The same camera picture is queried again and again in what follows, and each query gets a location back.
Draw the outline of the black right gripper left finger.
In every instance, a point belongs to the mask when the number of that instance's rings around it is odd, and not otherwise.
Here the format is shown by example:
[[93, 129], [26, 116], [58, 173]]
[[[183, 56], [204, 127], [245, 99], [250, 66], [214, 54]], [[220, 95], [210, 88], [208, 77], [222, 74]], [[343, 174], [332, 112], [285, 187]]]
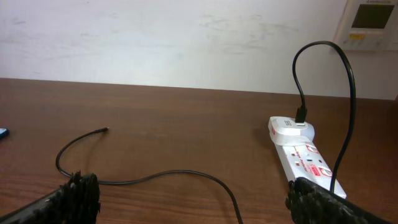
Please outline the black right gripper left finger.
[[100, 188], [94, 174], [73, 174], [44, 197], [1, 217], [1, 224], [95, 224]]

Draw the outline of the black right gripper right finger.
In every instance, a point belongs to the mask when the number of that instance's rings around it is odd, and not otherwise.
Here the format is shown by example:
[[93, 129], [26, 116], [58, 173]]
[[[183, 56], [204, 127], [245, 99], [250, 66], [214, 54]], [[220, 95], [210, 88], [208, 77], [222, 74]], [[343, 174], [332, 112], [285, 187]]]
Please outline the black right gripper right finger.
[[389, 224], [304, 177], [289, 182], [285, 206], [296, 224]]

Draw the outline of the blue Galaxy smartphone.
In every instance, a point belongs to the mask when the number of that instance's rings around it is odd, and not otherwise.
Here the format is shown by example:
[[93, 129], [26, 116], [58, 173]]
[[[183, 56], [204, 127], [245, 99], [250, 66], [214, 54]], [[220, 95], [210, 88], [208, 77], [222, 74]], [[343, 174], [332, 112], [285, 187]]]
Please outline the blue Galaxy smartphone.
[[7, 128], [0, 129], [0, 139], [4, 139], [9, 135], [9, 130]]

